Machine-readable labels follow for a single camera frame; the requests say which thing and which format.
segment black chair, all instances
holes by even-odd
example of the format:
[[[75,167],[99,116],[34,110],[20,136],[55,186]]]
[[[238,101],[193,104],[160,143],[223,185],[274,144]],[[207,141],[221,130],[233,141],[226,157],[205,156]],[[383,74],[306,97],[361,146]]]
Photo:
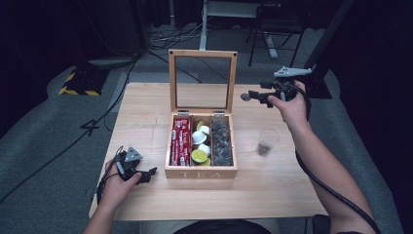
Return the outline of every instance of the black chair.
[[[305,5],[300,5],[297,1],[291,0],[278,0],[278,1],[262,1],[261,5],[256,9],[256,18],[253,27],[248,33],[246,42],[253,31],[253,42],[251,54],[249,56],[248,66],[251,66],[252,57],[255,49],[255,42],[257,34],[265,35],[285,35],[286,38],[282,42],[282,45],[277,50],[290,50],[294,51],[291,59],[290,67],[294,64],[295,57],[297,55],[298,48],[303,38],[304,31],[306,29],[306,19],[309,14],[310,6],[309,1],[306,1]],[[295,49],[283,48],[285,43],[293,34],[298,34],[298,42]]]

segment gray carpet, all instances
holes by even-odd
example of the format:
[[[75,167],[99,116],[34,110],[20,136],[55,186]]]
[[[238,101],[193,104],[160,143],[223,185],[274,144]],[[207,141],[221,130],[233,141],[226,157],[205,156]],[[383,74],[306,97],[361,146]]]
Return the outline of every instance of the gray carpet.
[[[279,52],[280,58],[271,59],[266,49],[258,49],[253,66],[248,67],[250,44],[244,42],[246,35],[246,30],[232,29],[213,31],[208,36],[209,50],[239,52],[237,83],[257,84],[271,80],[274,71],[289,64],[291,52]],[[321,35],[322,31],[306,32],[295,67],[304,64]],[[174,47],[197,49],[198,43],[199,38],[195,38]],[[166,50],[153,52],[167,58]],[[85,130],[80,126],[97,120],[107,110],[126,78],[125,68],[112,70],[101,97],[61,96],[58,90],[71,69],[62,71],[52,80],[48,87],[49,98],[21,118],[1,139],[1,197],[83,134]],[[131,80],[167,82],[168,72],[164,61],[145,54],[133,68]],[[314,131],[354,175],[370,202],[382,233],[402,233],[392,193],[339,99],[334,74],[329,72],[325,81],[333,99],[313,99],[310,122]],[[89,220],[91,199],[111,138],[109,130],[116,121],[116,110],[97,124],[99,129],[91,136],[83,136],[0,205],[0,233],[80,233],[83,230]],[[138,222],[117,221],[113,233],[137,233],[137,228]],[[281,230],[282,233],[303,233],[304,218],[281,218]]]

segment light wood surface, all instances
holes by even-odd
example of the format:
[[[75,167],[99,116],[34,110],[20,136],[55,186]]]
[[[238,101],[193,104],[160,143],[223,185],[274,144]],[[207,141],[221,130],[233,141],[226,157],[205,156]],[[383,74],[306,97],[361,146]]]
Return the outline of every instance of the light wood surface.
[[[168,83],[127,86],[104,163],[120,146],[132,146],[143,160],[138,168],[158,167],[150,183],[134,187],[118,209],[117,220],[289,217],[326,214],[308,177],[295,159],[291,134],[276,108],[258,100],[243,101],[242,93],[258,85],[236,85],[233,125],[238,160],[235,179],[166,178],[169,135]],[[270,155],[255,152],[259,132],[274,129],[280,143]],[[96,198],[90,215],[96,209]]]

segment box lid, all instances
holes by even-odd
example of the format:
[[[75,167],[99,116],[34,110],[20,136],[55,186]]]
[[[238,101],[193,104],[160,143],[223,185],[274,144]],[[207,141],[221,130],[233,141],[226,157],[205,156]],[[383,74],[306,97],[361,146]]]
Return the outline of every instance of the box lid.
[[[231,113],[237,55],[230,51],[169,50],[170,110]],[[203,96],[205,101],[194,103],[192,96]]]

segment metal hinge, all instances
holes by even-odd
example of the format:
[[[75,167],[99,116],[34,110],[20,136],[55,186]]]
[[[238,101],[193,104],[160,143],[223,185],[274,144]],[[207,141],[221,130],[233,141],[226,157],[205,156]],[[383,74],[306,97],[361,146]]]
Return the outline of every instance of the metal hinge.
[[[178,115],[188,116],[189,111],[188,110],[178,110]]]
[[[224,111],[215,111],[215,113],[213,114],[215,117],[222,117],[225,116],[225,112]]]

